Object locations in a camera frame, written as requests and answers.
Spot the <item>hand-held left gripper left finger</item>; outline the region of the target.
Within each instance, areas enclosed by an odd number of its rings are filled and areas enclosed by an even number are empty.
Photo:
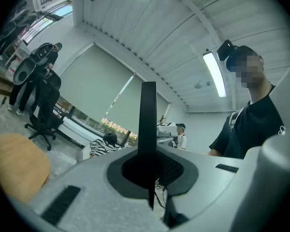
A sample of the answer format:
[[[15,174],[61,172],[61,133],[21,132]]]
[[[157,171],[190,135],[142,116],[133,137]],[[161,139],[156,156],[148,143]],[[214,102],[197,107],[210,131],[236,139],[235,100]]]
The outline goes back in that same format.
[[[111,162],[133,152],[125,148],[84,160],[45,184],[29,202],[38,215],[67,187],[80,192],[58,223],[67,232],[164,232],[165,224],[144,199],[119,194],[107,180]]]

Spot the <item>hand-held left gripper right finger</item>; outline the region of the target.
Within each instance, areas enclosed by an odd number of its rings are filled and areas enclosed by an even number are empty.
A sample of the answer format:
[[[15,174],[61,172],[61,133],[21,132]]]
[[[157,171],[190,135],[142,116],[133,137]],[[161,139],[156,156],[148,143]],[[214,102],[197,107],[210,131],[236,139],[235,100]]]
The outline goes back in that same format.
[[[160,229],[230,229],[240,199],[228,195],[242,161],[157,148],[158,176],[166,188]]]

